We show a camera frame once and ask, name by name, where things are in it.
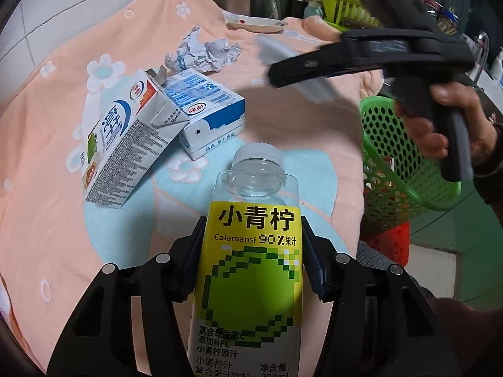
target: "milk carton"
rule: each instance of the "milk carton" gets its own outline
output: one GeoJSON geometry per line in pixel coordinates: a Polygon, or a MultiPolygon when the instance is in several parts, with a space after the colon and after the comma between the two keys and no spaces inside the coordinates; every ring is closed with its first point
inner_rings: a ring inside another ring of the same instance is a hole
{"type": "Polygon", "coordinates": [[[190,118],[144,71],[108,104],[80,156],[84,200],[120,208],[190,118]]]}
{"type": "Polygon", "coordinates": [[[193,160],[245,128],[245,99],[193,69],[168,78],[163,90],[190,119],[178,140],[193,160]]]}

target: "gray fabric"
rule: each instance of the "gray fabric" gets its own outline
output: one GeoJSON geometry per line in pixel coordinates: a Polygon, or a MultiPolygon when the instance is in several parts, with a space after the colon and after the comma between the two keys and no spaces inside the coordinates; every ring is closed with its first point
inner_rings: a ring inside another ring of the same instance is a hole
{"type": "Polygon", "coordinates": [[[374,269],[388,269],[388,266],[394,262],[386,258],[383,254],[371,248],[363,241],[359,241],[358,249],[356,251],[356,261],[361,265],[374,269]]]}
{"type": "MultiPolygon", "coordinates": [[[[358,261],[361,265],[366,266],[368,268],[381,269],[386,270],[388,266],[393,264],[394,262],[386,258],[383,254],[375,249],[371,248],[368,244],[363,241],[358,242],[358,249],[356,251],[356,261],[358,261]]],[[[435,296],[425,287],[422,287],[417,283],[413,276],[411,279],[414,281],[419,291],[425,298],[433,299],[435,296]]]]}

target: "juice bottle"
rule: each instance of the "juice bottle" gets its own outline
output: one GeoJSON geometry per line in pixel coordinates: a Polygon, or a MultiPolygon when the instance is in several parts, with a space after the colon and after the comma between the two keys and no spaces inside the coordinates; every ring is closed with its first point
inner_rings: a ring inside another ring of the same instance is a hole
{"type": "Polygon", "coordinates": [[[250,143],[217,177],[189,337],[196,376],[298,375],[301,216],[284,166],[278,149],[250,143]]]}

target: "clear plastic cap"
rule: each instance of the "clear plastic cap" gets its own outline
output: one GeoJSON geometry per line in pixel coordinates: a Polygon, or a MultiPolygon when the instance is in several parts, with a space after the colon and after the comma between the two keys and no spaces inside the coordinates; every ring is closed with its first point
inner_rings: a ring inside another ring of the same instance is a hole
{"type": "Polygon", "coordinates": [[[234,155],[232,167],[243,160],[268,160],[285,170],[285,158],[280,150],[268,143],[247,143],[234,155]]]}

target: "plate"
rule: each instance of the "plate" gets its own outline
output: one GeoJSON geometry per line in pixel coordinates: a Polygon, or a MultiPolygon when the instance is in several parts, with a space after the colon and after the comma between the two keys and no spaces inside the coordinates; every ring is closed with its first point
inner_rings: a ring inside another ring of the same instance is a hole
{"type": "Polygon", "coordinates": [[[248,17],[246,15],[237,15],[224,13],[227,25],[234,30],[247,30],[250,32],[259,32],[263,34],[272,34],[285,29],[288,25],[285,21],[279,21],[272,18],[248,17]]]}

